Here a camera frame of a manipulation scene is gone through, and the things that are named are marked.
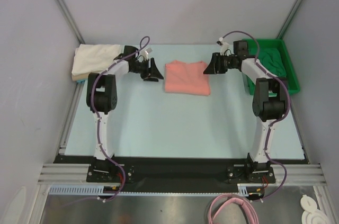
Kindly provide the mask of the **pink t shirt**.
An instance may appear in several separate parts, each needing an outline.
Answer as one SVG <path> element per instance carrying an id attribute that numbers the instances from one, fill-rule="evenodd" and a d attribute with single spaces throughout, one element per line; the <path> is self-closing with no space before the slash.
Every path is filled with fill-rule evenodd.
<path id="1" fill-rule="evenodd" d="M 174 60 L 165 65 L 165 92 L 209 96 L 209 76 L 204 61 L 185 63 Z"/>

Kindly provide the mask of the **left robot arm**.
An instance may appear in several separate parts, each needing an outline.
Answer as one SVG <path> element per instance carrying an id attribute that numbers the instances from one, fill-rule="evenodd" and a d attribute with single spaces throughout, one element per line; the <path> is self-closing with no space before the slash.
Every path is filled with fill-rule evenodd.
<path id="1" fill-rule="evenodd" d="M 96 145 L 87 173 L 87 182 L 112 182 L 124 170 L 114 161 L 114 149 L 108 143 L 110 114 L 117 107 L 117 78 L 127 73 L 139 74 L 143 81 L 158 82 L 163 75 L 149 58 L 147 45 L 125 46 L 123 52 L 100 73 L 90 73 L 87 79 L 86 104 L 94 115 Z"/>

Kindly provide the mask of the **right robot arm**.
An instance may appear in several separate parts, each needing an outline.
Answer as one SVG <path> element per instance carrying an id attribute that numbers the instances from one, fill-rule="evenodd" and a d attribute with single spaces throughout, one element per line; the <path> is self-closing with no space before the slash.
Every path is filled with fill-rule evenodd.
<path id="1" fill-rule="evenodd" d="M 232 167 L 228 177 L 236 175 L 240 180 L 259 183 L 265 178 L 273 178 L 270 150 L 277 125 L 285 119 L 290 111 L 290 96 L 287 79 L 278 77 L 265 68 L 258 55 L 250 55 L 248 42 L 235 41 L 233 52 L 227 54 L 225 49 L 214 52 L 205 75 L 225 74 L 230 69 L 237 69 L 255 83 L 252 110 L 257 124 L 251 151 L 247 154 L 246 164 L 239 171 Z"/>

